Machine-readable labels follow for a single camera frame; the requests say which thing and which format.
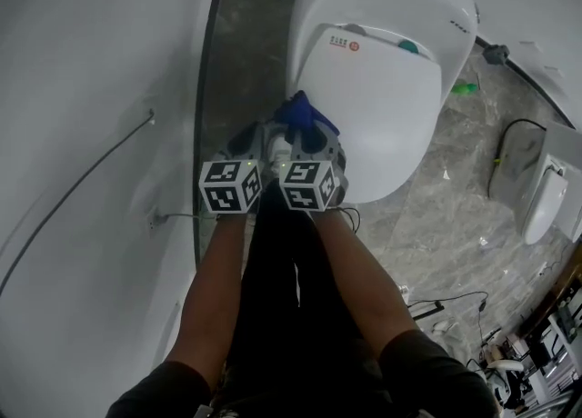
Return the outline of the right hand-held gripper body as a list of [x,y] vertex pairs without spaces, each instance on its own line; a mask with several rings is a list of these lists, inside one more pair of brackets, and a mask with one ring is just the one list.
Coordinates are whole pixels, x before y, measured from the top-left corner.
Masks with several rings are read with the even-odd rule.
[[278,185],[289,209],[324,212],[345,199],[346,156],[341,146],[323,159],[290,160],[280,166]]

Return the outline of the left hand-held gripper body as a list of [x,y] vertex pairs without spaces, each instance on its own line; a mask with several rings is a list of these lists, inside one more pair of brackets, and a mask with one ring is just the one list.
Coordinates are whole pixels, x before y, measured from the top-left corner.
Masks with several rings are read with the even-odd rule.
[[232,155],[226,149],[204,162],[198,182],[212,214],[246,214],[263,191],[261,147]]

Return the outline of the blue cloth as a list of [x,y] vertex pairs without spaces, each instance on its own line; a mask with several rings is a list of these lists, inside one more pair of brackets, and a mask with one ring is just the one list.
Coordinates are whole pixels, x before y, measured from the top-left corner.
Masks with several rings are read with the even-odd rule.
[[326,144],[325,133],[318,124],[326,126],[335,136],[340,135],[337,127],[311,105],[304,91],[298,91],[285,100],[276,109],[274,121],[286,124],[291,138],[294,138],[295,134],[300,134],[302,145],[312,151],[320,150]]

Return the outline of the white toilet lid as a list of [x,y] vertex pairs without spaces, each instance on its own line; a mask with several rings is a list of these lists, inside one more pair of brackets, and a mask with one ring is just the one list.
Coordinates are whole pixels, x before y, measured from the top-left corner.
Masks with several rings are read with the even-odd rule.
[[442,107],[442,74],[426,49],[402,35],[320,24],[289,53],[286,90],[306,93],[339,130],[346,201],[396,191],[415,172]]

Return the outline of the person's right forearm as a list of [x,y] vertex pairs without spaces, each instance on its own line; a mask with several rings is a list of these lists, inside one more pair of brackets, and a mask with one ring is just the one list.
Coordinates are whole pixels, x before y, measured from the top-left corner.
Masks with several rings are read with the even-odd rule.
[[339,211],[317,213],[314,223],[341,297],[379,356],[400,334],[417,329],[399,288]]

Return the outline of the person's left forearm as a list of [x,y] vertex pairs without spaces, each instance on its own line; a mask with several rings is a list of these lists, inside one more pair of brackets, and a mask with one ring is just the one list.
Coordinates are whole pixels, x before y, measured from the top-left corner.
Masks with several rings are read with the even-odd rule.
[[176,341],[166,357],[219,385],[239,314],[246,216],[218,219],[183,305]]

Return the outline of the person's black trousers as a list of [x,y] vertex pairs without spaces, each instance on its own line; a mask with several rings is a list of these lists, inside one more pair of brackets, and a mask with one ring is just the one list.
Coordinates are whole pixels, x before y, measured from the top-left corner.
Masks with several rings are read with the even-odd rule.
[[384,418],[392,411],[315,224],[288,209],[277,182],[260,198],[213,404],[239,418]]

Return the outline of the black metal stand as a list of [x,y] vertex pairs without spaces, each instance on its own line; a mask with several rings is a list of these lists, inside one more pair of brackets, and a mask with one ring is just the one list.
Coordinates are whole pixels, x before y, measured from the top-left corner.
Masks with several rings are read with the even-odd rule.
[[416,301],[411,303],[407,308],[414,321],[425,319],[445,310],[443,303],[438,300]]

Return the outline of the grey angle valve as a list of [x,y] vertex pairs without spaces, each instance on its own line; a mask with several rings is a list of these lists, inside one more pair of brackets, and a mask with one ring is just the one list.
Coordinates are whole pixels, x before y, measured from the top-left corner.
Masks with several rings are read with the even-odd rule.
[[506,45],[488,45],[482,55],[489,65],[505,65],[510,52]]

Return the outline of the person's black top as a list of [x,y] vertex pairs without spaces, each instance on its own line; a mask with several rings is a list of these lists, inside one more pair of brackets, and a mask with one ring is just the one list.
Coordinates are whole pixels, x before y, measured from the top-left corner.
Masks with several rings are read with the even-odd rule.
[[282,366],[231,367],[220,390],[164,362],[122,394],[105,418],[497,418],[485,381],[423,332],[400,334],[374,358],[361,340],[304,350]]

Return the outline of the white wall socket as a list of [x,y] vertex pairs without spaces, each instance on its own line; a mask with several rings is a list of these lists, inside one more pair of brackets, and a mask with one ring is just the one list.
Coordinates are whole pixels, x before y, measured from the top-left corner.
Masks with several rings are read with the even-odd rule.
[[154,235],[156,230],[167,222],[167,216],[161,214],[156,208],[147,213],[145,219],[145,228],[149,235]]

